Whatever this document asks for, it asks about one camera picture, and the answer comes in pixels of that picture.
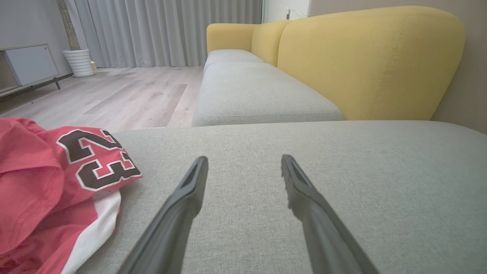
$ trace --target floor plank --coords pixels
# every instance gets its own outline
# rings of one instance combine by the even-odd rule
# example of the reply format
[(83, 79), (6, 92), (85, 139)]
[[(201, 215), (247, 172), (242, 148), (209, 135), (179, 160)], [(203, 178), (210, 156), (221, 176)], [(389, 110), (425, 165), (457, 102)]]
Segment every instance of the floor plank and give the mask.
[(35, 91), (0, 98), (1, 117), (26, 117), (45, 129), (88, 126), (110, 132), (190, 127), (202, 67), (99, 69)]

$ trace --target white cabinet door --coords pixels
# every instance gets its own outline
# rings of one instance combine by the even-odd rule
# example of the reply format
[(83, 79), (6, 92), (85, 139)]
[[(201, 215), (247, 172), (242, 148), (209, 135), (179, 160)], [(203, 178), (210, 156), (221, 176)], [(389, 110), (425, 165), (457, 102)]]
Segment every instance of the white cabinet door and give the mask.
[(57, 75), (53, 57), (47, 45), (9, 49), (5, 51), (5, 54), (15, 78), (21, 86)]

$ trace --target curtain fold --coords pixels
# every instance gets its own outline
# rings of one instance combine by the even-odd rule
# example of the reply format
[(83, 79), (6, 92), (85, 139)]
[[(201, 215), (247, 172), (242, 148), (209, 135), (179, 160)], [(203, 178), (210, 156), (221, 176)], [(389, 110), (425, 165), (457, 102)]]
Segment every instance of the curtain fold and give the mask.
[(200, 66), (211, 23), (260, 23), (262, 0), (75, 0), (104, 67)]

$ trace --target flower pot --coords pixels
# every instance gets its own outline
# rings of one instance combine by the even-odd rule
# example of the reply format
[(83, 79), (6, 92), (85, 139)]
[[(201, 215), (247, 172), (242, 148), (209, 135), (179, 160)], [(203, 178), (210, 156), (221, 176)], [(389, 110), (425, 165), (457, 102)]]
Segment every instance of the flower pot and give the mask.
[(90, 50), (63, 50), (62, 52), (73, 70), (73, 77), (88, 77), (94, 74)]

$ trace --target plant trunk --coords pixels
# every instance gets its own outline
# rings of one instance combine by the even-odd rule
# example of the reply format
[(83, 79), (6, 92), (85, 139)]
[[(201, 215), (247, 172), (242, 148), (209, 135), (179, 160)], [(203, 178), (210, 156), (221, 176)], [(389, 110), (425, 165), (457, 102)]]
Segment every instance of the plant trunk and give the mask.
[(76, 37), (75, 28), (73, 27), (73, 22), (71, 22), (71, 17), (69, 16), (68, 7), (64, 0), (56, 0), (59, 11), (61, 12), (62, 21), (64, 23), (64, 28), (66, 29), (66, 34), (68, 35), (69, 48), (71, 50), (79, 50), (78, 37)]

